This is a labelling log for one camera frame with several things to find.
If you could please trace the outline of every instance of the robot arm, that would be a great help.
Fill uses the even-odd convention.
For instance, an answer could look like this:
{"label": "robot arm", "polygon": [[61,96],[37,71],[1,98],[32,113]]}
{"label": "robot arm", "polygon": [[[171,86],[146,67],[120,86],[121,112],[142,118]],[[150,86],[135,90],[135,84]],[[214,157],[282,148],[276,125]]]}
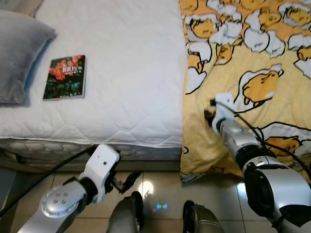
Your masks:
{"label": "robot arm", "polygon": [[114,168],[119,154],[107,145],[99,145],[86,164],[79,180],[71,178],[63,186],[55,187],[41,198],[35,214],[18,233],[62,233],[84,208],[99,203],[115,186],[124,193],[141,172],[132,173],[125,183],[117,181]]}
{"label": "robot arm", "polygon": [[278,162],[231,111],[231,94],[218,94],[211,123],[244,174],[249,206],[280,233],[311,232],[311,188],[299,173]]}

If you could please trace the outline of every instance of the book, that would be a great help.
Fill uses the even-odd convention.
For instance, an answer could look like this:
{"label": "book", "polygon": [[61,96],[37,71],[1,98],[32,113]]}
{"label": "book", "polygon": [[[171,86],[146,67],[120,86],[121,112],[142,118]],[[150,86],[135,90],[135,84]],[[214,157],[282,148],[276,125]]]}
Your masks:
{"label": "book", "polygon": [[85,68],[85,55],[52,60],[43,100],[84,98]]}

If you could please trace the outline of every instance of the cartoon print blanket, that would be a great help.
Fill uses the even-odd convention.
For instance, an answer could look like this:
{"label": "cartoon print blanket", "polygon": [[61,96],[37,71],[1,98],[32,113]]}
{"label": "cartoon print blanket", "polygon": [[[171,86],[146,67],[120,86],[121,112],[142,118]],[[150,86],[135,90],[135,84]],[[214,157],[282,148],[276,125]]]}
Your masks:
{"label": "cartoon print blanket", "polygon": [[[204,110],[232,93],[263,140],[311,163],[311,0],[180,0],[188,73],[181,178],[241,176]],[[277,158],[301,171],[286,153]]]}

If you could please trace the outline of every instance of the black cable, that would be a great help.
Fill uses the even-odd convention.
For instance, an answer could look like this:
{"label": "black cable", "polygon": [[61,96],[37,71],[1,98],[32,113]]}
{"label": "black cable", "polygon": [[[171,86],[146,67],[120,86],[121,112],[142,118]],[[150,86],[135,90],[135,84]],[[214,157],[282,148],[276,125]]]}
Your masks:
{"label": "black cable", "polygon": [[38,185],[41,181],[43,181],[45,178],[47,178],[48,176],[50,176],[51,174],[53,174],[54,172],[56,172],[59,168],[61,168],[62,166],[66,165],[67,163],[71,162],[72,160],[78,158],[79,156],[81,156],[84,153],[89,153],[92,154],[95,149],[97,148],[97,146],[93,145],[73,156],[71,156],[70,158],[62,161],[61,163],[59,163],[58,165],[56,165],[55,167],[53,167],[51,170],[47,171],[44,175],[42,175],[41,177],[39,177],[36,181],[34,181],[30,186],[28,186],[23,192],[21,192],[20,194],[18,194],[12,201],[10,201],[10,203],[8,203],[1,211],[0,211],[0,217],[2,217],[6,212],[9,211],[9,209],[11,209],[20,199],[22,199],[27,193],[30,192],[30,190],[32,190],[36,185]]}
{"label": "black cable", "polygon": [[235,116],[237,116],[239,119],[241,119],[253,132],[254,134],[257,136],[257,140],[260,142],[260,144],[265,148],[267,149],[266,145],[267,146],[270,146],[270,147],[273,147],[275,149],[278,149],[280,151],[283,151],[287,154],[289,154],[293,159],[295,159],[301,166],[302,168],[304,169],[304,171],[307,173],[309,179],[311,180],[311,171],[308,169],[308,167],[296,156],[294,155],[293,153],[289,152],[288,150],[286,149],[283,149],[281,147],[278,147],[278,146],[275,146],[273,144],[270,144],[270,143],[267,143],[265,142],[260,136],[259,134],[256,132],[255,128],[249,124],[242,116],[240,116],[238,113],[236,113],[233,109],[231,109],[230,107],[226,106],[225,104],[221,103],[221,102],[216,102],[217,104],[225,107],[226,109],[228,109],[229,111],[233,112],[235,114]]}

